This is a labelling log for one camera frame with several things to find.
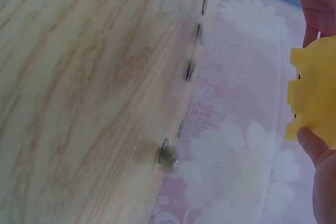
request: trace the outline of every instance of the yellow plastic piece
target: yellow plastic piece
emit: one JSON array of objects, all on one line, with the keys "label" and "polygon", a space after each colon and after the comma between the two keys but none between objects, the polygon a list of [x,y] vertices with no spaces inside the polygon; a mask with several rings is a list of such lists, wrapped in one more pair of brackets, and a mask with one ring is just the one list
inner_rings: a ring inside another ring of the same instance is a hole
[{"label": "yellow plastic piece", "polygon": [[308,127],[336,148],[336,37],[293,48],[290,63],[300,79],[288,83],[287,103],[296,118],[286,126],[286,139],[297,141],[297,131]]}]

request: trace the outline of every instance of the hand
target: hand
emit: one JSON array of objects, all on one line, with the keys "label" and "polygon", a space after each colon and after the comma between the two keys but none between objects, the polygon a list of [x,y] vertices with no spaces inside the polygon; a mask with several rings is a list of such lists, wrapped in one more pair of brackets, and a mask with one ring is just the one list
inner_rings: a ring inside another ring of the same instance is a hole
[{"label": "hand", "polygon": [[306,20],[303,47],[321,37],[336,34],[336,0],[300,0]]},{"label": "hand", "polygon": [[315,166],[313,209],[318,224],[336,223],[336,150],[308,128],[298,131],[299,143]]}]

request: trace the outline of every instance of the floral pattern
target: floral pattern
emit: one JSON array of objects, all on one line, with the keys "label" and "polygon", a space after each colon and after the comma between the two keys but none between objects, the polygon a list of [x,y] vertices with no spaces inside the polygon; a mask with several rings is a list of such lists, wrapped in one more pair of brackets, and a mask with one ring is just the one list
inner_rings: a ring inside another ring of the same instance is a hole
[{"label": "floral pattern", "polygon": [[150,224],[315,224],[314,167],[284,141],[292,119],[291,47],[301,9],[274,0],[221,0],[213,39]]}]

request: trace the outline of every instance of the wooden board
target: wooden board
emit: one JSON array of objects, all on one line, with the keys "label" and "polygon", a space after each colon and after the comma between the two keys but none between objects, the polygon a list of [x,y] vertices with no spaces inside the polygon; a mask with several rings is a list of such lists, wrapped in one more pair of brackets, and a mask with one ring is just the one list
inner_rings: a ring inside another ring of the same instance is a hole
[{"label": "wooden board", "polygon": [[148,221],[200,6],[0,0],[1,223]]}]

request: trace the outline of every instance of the finger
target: finger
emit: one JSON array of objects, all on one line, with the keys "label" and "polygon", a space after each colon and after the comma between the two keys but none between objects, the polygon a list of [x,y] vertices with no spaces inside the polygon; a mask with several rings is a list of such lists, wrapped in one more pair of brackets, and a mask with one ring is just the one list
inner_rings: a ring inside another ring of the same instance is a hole
[{"label": "finger", "polygon": [[320,137],[316,136],[308,128],[299,129],[298,140],[303,150],[308,154],[314,166],[317,166],[320,162],[320,157],[327,151],[329,147],[326,142]]}]

